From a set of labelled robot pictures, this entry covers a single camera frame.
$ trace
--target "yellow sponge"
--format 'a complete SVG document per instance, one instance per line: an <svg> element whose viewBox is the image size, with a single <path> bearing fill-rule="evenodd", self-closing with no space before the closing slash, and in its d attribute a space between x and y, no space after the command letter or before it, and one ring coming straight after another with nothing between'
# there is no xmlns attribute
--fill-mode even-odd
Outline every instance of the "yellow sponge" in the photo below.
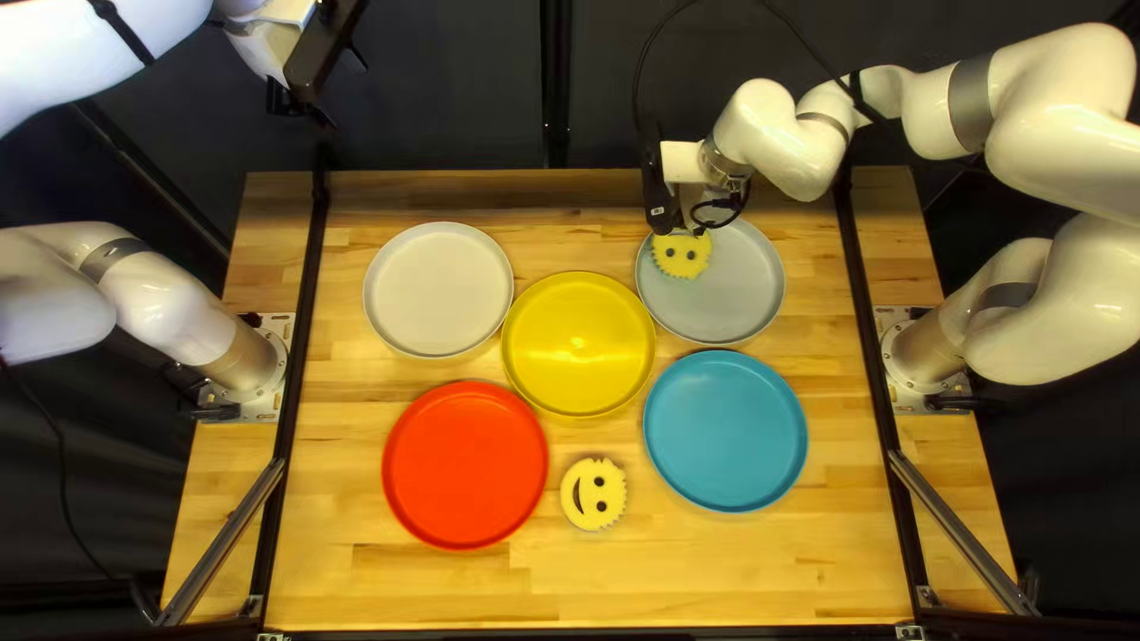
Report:
<svg viewBox="0 0 1140 641"><path fill-rule="evenodd" d="M707 232L700 236L693 236L689 232L675 232L668 236L654 235L651 242L653 261L669 276L691 281L709 266L712 238Z"/></svg>
<svg viewBox="0 0 1140 641"><path fill-rule="evenodd" d="M562 477L562 511L588 532L612 526L626 511L626 473L609 459L583 459Z"/></svg>

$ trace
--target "white plate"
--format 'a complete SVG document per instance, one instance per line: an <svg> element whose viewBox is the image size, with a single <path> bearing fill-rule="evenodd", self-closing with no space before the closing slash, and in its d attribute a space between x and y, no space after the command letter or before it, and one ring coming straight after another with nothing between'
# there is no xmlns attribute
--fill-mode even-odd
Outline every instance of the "white plate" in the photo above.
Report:
<svg viewBox="0 0 1140 641"><path fill-rule="evenodd" d="M364 277L364 313L390 347L422 358L455 356L503 324L514 274L503 249L459 222L426 222L396 235Z"/></svg>
<svg viewBox="0 0 1140 641"><path fill-rule="evenodd" d="M634 267L637 295L654 320L685 340L708 346L748 340L783 305L783 262L767 236L744 220L706 234L712 238L709 266L692 281L657 267L650 234Z"/></svg>

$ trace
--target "red plate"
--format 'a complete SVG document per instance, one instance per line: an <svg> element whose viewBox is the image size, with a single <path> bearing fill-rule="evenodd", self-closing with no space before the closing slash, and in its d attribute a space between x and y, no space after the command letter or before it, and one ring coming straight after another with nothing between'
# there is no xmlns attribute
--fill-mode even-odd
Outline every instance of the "red plate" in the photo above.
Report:
<svg viewBox="0 0 1140 641"><path fill-rule="evenodd" d="M506 538L530 517L548 466L530 407L490 383L450 383L417 398L384 446L384 495L404 527L447 550Z"/></svg>

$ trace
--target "butcher block tabletop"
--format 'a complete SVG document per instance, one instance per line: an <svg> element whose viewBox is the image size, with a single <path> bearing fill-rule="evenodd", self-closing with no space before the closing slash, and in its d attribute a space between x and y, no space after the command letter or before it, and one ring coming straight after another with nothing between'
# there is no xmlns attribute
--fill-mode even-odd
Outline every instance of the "butcher block tabletop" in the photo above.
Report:
<svg viewBox="0 0 1140 641"><path fill-rule="evenodd" d="M743 218L775 245L787 295L764 332L733 349L773 367L807 417L807 462L779 502L723 514L686 502L654 471L641 432L649 388L700 346L657 326L649 384L598 419L537 411L549 473L534 516L471 552L431 547L392 513L384 443L416 397L457 380L510 388L496 334L455 358L415 359L373 332L365 271L396 234L455 220L489 234L514 269L515 298L567 270L636 291L649 234L635 170L334 172L311 342L285 489L266 625L284 631L769 626L896 623L911 617L887 478L830 194L796 202L755 181ZM852 200L872 301L936 305L942 289L910 171L857 168ZM236 313L294 311L311 177L252 173L223 300ZM972 416L898 419L903 449L1008 573L1012 561ZM268 463L274 424L199 424L170 554L164 601ZM562 514L559 482L585 456L628 474L625 516L608 532ZM929 582L946 605L1000 610L915 504ZM192 620L238 610L258 524Z"/></svg>

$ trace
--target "yellow plate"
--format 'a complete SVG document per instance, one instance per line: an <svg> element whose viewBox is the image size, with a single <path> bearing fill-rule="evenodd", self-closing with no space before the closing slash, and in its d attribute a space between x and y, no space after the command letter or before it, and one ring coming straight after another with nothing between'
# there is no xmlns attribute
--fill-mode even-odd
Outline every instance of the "yellow plate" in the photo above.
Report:
<svg viewBox="0 0 1140 641"><path fill-rule="evenodd" d="M556 414L616 409L645 384L657 335L621 283L565 271L535 283L503 324L503 364L527 400Z"/></svg>

